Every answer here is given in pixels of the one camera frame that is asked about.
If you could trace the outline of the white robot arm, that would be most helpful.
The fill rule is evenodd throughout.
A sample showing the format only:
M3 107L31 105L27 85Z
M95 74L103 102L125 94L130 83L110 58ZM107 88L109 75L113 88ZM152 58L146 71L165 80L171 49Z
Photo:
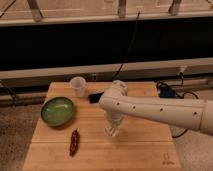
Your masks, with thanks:
M130 97L127 84L112 82L99 100L100 107L111 115L142 117L213 136L213 101Z

